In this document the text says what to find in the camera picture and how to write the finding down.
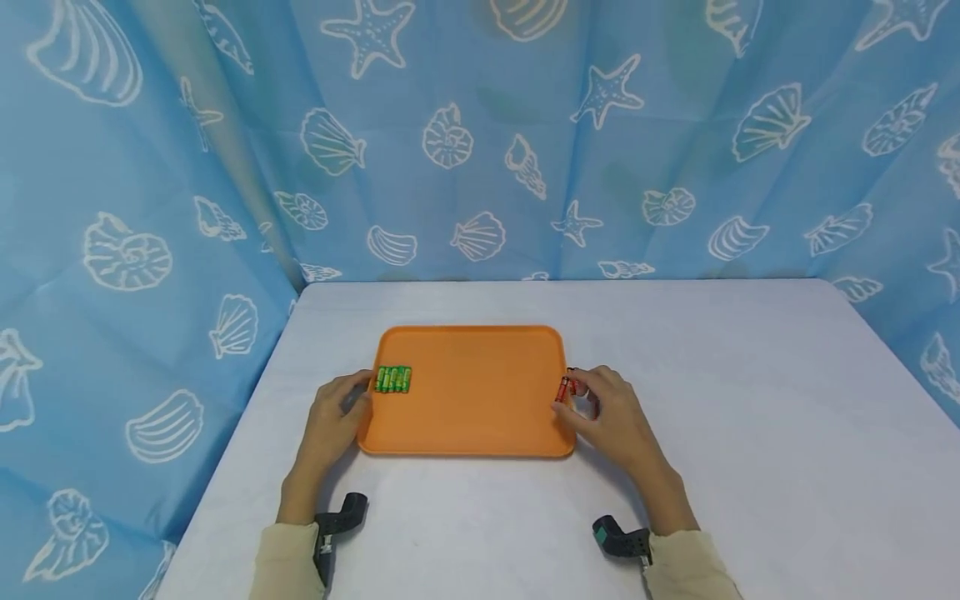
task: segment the table surface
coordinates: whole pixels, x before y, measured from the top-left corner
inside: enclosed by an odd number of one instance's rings
[[[314,391],[398,324],[549,324],[570,364],[618,369],[748,600],[956,597],[960,430],[829,284],[714,280],[308,287],[160,600],[247,596]],[[352,452],[335,475],[323,510],[371,503],[332,600],[642,597],[590,531],[642,506],[582,442],[560,461]]]

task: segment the blue backdrop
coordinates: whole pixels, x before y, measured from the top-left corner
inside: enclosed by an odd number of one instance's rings
[[[821,277],[960,423],[958,27],[5,0],[0,596],[154,596],[304,281]]]

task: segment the black clip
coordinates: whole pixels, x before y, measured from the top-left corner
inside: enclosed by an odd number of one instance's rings
[[[625,534],[616,519],[606,515],[593,521],[593,537],[605,554],[620,559],[640,559],[643,568],[654,563],[650,553],[649,529],[637,529]]]
[[[313,565],[317,567],[320,581],[330,588],[330,570],[333,566],[333,536],[355,529],[363,522],[367,513],[367,497],[362,493],[350,492],[344,498],[339,513],[319,513],[314,517],[320,526],[317,545],[313,550]]]

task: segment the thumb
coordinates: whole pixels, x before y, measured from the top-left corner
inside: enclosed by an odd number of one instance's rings
[[[578,415],[576,411],[562,402],[553,403],[553,412],[555,412],[557,418],[563,421],[570,429],[573,429],[584,437],[588,437],[590,433],[592,433],[593,427],[596,426],[595,421],[584,419]]]
[[[340,422],[345,423],[350,429],[356,431],[360,427],[363,418],[370,412],[370,392],[364,392],[353,403],[350,412],[346,413]]]

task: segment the person's left hand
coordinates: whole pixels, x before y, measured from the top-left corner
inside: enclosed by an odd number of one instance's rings
[[[357,435],[357,428],[370,410],[370,393],[364,392],[358,397],[346,414],[341,411],[340,404],[354,386],[367,383],[372,375],[369,369],[341,375],[317,390],[294,470],[302,469],[318,479],[323,478],[347,451]]]

